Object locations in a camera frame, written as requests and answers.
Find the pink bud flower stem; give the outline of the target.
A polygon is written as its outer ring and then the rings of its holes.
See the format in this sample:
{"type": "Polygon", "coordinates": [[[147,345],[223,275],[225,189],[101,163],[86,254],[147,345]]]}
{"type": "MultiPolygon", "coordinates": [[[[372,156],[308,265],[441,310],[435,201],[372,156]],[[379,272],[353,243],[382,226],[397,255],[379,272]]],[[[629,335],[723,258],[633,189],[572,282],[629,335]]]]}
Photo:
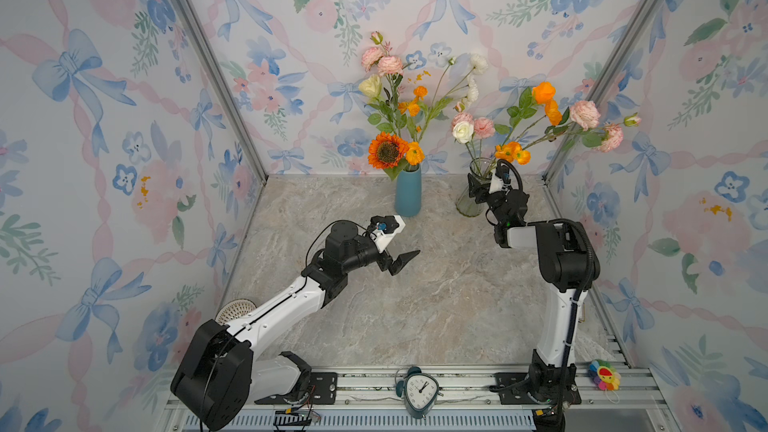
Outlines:
{"type": "Polygon", "coordinates": [[[638,113],[616,120],[603,120],[593,101],[577,101],[566,109],[559,119],[554,114],[555,103],[550,101],[545,108],[545,116],[551,124],[541,137],[522,147],[528,151],[534,145],[543,142],[556,142],[567,138],[567,142],[580,141],[585,147],[602,153],[617,149],[624,141],[624,130],[638,127],[642,119],[638,113]]]}

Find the tall pink bud stem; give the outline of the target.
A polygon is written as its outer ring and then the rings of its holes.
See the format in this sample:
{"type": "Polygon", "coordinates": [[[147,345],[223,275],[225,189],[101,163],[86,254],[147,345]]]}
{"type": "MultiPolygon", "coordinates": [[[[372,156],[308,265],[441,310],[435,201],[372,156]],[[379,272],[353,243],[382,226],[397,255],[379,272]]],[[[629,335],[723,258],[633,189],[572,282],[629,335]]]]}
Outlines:
{"type": "Polygon", "coordinates": [[[371,75],[384,76],[397,73],[403,75],[403,61],[393,54],[392,46],[384,35],[374,31],[370,34],[370,41],[372,45],[363,52],[361,57],[361,65],[366,72],[364,80],[371,75]]]}

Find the white ranunculus flower stem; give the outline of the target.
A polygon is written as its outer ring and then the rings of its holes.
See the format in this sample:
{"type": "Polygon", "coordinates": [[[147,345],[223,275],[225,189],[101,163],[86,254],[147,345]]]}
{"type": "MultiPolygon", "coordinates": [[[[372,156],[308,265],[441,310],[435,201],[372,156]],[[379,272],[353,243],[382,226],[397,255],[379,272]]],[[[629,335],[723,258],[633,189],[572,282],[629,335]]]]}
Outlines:
{"type": "Polygon", "coordinates": [[[442,69],[435,89],[429,100],[422,100],[423,121],[418,137],[423,138],[426,130],[436,120],[440,120],[444,111],[453,105],[466,110],[479,98],[477,78],[489,69],[488,59],[478,53],[450,56],[442,69]]]}

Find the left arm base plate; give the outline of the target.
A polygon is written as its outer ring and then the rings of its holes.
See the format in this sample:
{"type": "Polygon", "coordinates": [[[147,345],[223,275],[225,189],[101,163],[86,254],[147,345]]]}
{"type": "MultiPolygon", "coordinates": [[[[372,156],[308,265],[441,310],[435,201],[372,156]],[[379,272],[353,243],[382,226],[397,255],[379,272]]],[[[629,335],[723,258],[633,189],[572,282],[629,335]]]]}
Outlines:
{"type": "Polygon", "coordinates": [[[256,400],[254,404],[299,406],[311,402],[313,405],[334,405],[338,378],[336,372],[310,372],[288,394],[271,395],[256,400]]]}

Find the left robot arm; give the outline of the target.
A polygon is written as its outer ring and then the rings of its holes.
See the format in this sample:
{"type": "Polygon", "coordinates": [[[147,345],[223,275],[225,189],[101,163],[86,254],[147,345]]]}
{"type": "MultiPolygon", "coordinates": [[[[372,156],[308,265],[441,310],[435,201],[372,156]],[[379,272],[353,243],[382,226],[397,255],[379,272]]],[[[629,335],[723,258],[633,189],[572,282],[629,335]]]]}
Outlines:
{"type": "Polygon", "coordinates": [[[262,353],[294,325],[337,298],[351,272],[375,264],[392,276],[417,256],[392,256],[387,247],[405,229],[399,215],[374,216],[363,227],[337,220],[311,247],[299,276],[283,291],[239,318],[203,323],[171,381],[170,391],[199,421],[203,431],[219,431],[250,403],[274,398],[308,403],[314,388],[311,366],[293,352],[264,360],[262,353]]]}

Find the orange ranunculus flower stem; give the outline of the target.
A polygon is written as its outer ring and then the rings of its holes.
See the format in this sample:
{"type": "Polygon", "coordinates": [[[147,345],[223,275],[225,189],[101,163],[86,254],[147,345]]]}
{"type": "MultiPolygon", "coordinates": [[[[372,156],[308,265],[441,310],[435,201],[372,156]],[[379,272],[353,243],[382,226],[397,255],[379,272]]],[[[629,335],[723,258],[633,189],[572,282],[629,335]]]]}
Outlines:
{"type": "Polygon", "coordinates": [[[530,150],[549,141],[563,115],[555,100],[556,88],[550,82],[523,89],[516,101],[501,114],[495,132],[501,137],[493,157],[525,165],[531,160],[530,150]]]}

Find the teal ceramic vase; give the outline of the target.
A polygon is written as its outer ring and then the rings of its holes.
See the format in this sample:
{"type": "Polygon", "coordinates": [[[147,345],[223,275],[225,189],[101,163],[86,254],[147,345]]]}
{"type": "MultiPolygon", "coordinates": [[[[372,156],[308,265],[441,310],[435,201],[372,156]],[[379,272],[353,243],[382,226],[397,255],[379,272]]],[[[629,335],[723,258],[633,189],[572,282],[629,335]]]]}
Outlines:
{"type": "Polygon", "coordinates": [[[420,212],[421,206],[421,166],[408,165],[396,179],[395,211],[402,217],[414,217],[420,212]]]}

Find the cream rose stem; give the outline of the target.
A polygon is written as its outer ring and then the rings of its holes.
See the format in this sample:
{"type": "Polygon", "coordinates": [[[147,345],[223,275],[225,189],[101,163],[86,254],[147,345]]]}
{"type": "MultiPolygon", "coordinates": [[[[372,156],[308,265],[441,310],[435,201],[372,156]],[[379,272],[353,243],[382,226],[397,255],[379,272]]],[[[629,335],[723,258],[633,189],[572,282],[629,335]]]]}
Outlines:
{"type": "Polygon", "coordinates": [[[367,99],[367,106],[372,109],[368,122],[374,125],[379,133],[395,134],[402,139],[406,130],[399,120],[398,104],[403,102],[401,100],[403,79],[401,73],[371,75],[359,86],[359,91],[367,99]]]}

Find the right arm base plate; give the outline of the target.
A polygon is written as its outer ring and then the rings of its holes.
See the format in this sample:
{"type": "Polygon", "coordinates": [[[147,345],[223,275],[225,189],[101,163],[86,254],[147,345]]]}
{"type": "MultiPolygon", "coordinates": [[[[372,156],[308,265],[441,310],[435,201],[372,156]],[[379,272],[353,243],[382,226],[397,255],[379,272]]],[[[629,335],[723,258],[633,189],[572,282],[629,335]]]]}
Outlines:
{"type": "Polygon", "coordinates": [[[499,372],[494,375],[495,383],[488,391],[499,396],[502,405],[532,405],[544,408],[564,402],[567,407],[580,405],[582,398],[575,383],[575,375],[567,373],[565,389],[559,369],[531,378],[528,373],[499,372]]]}

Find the orange poppy spray stem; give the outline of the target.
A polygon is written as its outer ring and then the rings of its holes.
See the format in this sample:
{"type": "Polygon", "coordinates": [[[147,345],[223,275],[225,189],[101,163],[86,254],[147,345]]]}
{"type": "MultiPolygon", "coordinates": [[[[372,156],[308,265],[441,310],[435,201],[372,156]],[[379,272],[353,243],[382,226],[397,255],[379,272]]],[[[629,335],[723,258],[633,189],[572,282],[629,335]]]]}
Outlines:
{"type": "Polygon", "coordinates": [[[501,127],[502,142],[495,147],[495,160],[526,165],[533,146],[555,141],[563,127],[563,115],[554,99],[526,99],[508,107],[507,115],[509,121],[501,127]]]}

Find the pink rose stem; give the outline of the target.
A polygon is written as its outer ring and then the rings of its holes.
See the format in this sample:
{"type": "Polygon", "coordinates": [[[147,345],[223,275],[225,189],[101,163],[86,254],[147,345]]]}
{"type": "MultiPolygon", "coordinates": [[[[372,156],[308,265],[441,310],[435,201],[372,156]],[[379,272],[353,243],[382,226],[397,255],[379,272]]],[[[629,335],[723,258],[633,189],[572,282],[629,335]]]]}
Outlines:
{"type": "Polygon", "coordinates": [[[451,133],[452,133],[452,127],[453,125],[462,120],[472,120],[474,122],[474,150],[476,152],[476,158],[478,159],[481,157],[481,147],[482,142],[486,139],[492,138],[496,131],[495,131],[495,124],[494,122],[487,118],[487,117],[479,117],[475,118],[472,114],[468,112],[461,112],[458,113],[451,121],[451,133]]]}

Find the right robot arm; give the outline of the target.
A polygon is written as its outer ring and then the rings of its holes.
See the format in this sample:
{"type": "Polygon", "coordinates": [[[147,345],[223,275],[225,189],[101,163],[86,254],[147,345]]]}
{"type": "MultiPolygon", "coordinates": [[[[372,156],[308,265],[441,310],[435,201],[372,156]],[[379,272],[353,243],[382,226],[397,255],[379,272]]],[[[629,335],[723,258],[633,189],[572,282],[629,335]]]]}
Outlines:
{"type": "Polygon", "coordinates": [[[505,249],[534,248],[539,273],[547,284],[544,327],[522,379],[503,379],[489,387],[502,398],[526,398],[561,410],[576,401],[577,366],[573,344],[578,318],[600,263],[583,225],[566,218],[529,222],[529,194],[508,163],[489,179],[469,173],[468,197],[488,206],[494,240],[505,249]]]}

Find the clear glass vase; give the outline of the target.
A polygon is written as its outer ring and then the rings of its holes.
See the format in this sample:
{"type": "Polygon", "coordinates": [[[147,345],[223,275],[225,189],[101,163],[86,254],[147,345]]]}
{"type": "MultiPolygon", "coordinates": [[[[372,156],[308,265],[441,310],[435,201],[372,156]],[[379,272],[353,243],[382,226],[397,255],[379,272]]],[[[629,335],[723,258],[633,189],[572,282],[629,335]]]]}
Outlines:
{"type": "Polygon", "coordinates": [[[465,217],[476,217],[482,212],[483,205],[476,201],[478,195],[487,192],[493,173],[493,161],[490,158],[473,159],[467,173],[467,182],[458,196],[456,210],[465,217]]]}

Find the orange poppy flower stem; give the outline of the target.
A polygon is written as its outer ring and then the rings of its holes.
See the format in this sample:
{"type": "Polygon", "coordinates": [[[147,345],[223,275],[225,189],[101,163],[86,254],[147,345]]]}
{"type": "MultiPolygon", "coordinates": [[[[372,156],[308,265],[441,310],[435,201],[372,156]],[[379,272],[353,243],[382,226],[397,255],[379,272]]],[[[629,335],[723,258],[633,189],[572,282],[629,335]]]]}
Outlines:
{"type": "Polygon", "coordinates": [[[425,86],[417,86],[413,90],[412,100],[398,104],[399,120],[404,125],[409,137],[408,150],[405,154],[406,171],[416,171],[425,158],[420,146],[422,136],[420,117],[425,110],[424,100],[427,95],[428,89],[425,86]]]}

